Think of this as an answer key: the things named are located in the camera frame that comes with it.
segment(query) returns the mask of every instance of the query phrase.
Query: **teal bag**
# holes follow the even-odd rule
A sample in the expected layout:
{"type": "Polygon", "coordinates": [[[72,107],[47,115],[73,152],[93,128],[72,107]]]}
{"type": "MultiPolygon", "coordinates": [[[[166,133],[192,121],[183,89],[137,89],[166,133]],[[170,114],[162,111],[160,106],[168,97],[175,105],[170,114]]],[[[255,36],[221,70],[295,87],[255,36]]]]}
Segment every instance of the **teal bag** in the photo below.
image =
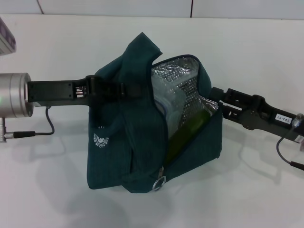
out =
{"type": "Polygon", "coordinates": [[[190,59],[198,64],[197,88],[194,89],[199,95],[209,97],[211,82],[196,57],[179,56],[152,66],[160,55],[160,50],[141,33],[122,56],[96,73],[108,81],[140,85],[142,97],[90,108],[87,182],[91,189],[122,185],[130,192],[145,193],[156,184],[161,185],[219,157],[221,107],[182,152],[163,167],[168,151],[168,128],[165,117],[155,105],[152,69],[168,61],[190,59]]]}

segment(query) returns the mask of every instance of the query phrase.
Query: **metal ring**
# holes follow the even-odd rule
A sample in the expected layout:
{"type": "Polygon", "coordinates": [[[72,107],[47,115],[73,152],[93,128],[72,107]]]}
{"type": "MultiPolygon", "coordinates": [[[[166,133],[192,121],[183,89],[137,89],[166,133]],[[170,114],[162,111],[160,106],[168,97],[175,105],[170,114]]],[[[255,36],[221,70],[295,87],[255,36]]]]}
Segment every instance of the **metal ring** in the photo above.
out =
{"type": "Polygon", "coordinates": [[[162,186],[166,183],[166,180],[167,180],[166,176],[162,176],[161,178],[159,178],[159,179],[153,184],[152,190],[153,190],[153,191],[158,191],[159,189],[161,189],[162,186]],[[157,185],[160,181],[162,181],[161,186],[155,188],[156,185],[157,185]]]}

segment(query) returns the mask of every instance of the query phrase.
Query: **zipper pull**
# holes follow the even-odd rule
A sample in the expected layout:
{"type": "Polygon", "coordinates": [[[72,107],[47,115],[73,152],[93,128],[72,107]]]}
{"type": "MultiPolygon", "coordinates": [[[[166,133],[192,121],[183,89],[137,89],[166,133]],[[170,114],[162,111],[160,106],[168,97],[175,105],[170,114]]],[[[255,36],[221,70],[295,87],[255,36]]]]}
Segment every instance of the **zipper pull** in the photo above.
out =
{"type": "Polygon", "coordinates": [[[158,180],[153,184],[153,187],[152,187],[153,191],[158,191],[166,183],[167,178],[166,178],[166,176],[163,176],[164,170],[165,170],[164,167],[160,168],[160,170],[158,172],[158,180]]]}

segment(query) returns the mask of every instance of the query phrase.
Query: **silver insulated lining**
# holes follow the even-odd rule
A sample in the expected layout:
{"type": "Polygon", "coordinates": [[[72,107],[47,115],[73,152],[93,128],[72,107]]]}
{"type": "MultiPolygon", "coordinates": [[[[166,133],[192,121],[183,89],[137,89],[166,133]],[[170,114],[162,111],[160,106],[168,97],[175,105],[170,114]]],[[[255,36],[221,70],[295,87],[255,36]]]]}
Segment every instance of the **silver insulated lining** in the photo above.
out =
{"type": "Polygon", "coordinates": [[[177,58],[152,68],[153,75],[176,85],[187,96],[180,126],[198,111],[207,110],[212,115],[219,107],[216,102],[199,95],[197,91],[198,70],[199,63],[192,57],[177,58]]]}

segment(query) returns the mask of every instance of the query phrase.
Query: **silver cylindrical motor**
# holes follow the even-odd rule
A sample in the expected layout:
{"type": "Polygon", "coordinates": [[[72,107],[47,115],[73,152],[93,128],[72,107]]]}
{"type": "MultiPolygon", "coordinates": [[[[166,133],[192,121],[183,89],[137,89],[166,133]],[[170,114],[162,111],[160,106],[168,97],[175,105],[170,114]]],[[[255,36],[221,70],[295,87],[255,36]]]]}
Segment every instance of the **silver cylindrical motor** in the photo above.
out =
{"type": "Polygon", "coordinates": [[[28,103],[27,73],[0,74],[0,118],[31,117],[33,104],[28,103]]]}

